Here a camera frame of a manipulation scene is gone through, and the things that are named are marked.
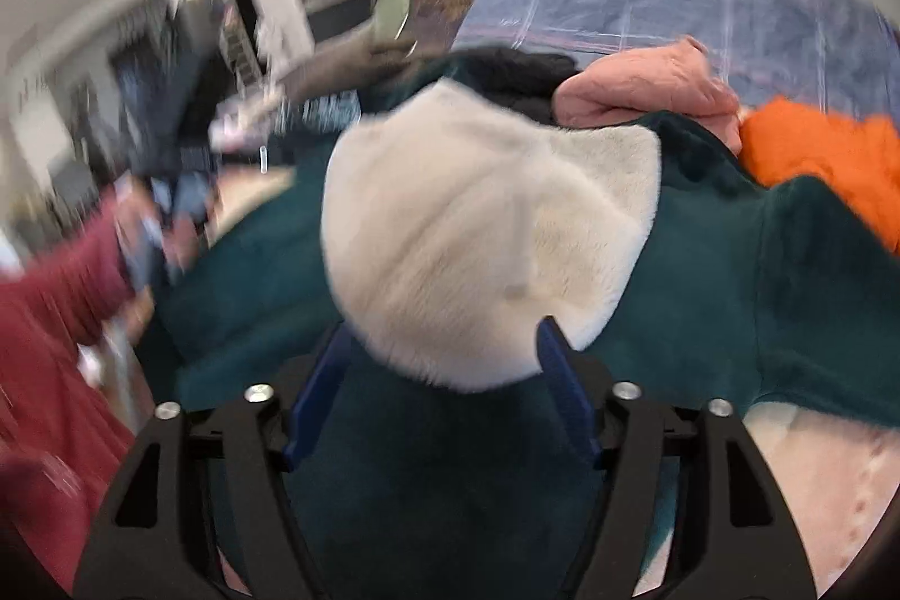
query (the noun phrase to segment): pink fabric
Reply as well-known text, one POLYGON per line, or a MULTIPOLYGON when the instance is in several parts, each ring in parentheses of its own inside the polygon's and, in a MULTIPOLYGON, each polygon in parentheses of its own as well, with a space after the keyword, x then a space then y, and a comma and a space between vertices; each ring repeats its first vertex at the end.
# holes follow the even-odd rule
POLYGON ((765 457, 821 595, 869 540, 897 491, 900 432, 800 410, 765 457))
POLYGON ((603 127, 670 110, 695 118, 735 155, 740 107, 735 91, 712 76, 707 49, 694 37, 598 59, 553 96, 556 122, 566 127, 603 127))
POLYGON ((134 295, 114 202, 75 242, 0 282, 0 512, 71 592, 91 518, 132 444, 78 372, 78 344, 134 295))

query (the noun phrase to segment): blue plaid fabric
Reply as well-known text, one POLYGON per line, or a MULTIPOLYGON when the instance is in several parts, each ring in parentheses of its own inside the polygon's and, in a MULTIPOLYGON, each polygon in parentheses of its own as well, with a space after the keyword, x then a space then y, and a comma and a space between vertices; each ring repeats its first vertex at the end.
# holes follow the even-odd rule
POLYGON ((690 34, 748 106, 784 95, 900 123, 897 32, 860 0, 475 0, 454 48, 509 44, 594 59, 690 34))

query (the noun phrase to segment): dark clothing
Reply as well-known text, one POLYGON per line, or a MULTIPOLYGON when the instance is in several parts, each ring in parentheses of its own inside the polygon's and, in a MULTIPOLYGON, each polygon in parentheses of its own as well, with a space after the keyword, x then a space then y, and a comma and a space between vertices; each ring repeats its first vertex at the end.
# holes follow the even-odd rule
POLYGON ((413 57, 409 67, 396 77, 357 92, 363 113, 381 113, 447 77, 478 91, 495 105, 515 110, 536 123, 555 125, 552 96, 576 74, 574 60, 565 55, 530 55, 488 46, 435 58, 413 57))
POLYGON ((219 103, 237 92, 234 73, 218 50, 199 59, 199 63, 190 98, 178 125, 177 140, 181 142, 207 141, 219 103))

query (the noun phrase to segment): teal fleece jacket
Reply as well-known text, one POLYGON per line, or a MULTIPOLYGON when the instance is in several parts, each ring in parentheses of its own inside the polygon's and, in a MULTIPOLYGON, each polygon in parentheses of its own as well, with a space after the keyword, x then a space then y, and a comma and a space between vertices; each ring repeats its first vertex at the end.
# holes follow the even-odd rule
MULTIPOLYGON (((817 179, 767 191, 699 125, 670 113, 637 125, 660 136, 659 210, 588 351, 675 405, 721 396, 744 413, 779 399, 900 426, 900 261, 817 179)), ((156 399, 235 398, 339 318, 318 240, 331 145, 159 304, 138 349, 156 399)), ((462 396, 358 353, 318 450, 285 483, 337 600, 546 600, 599 480, 540 376, 462 396)), ((654 547, 672 487, 669 475, 654 547)))

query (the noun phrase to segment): red sleeve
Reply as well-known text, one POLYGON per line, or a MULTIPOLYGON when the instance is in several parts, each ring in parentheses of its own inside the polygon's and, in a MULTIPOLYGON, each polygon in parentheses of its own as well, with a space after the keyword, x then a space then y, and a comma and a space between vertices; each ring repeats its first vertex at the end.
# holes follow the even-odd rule
POLYGON ((102 324, 134 296, 116 236, 111 197, 78 239, 57 247, 26 269, 6 293, 34 315, 47 332, 71 345, 93 346, 102 324))

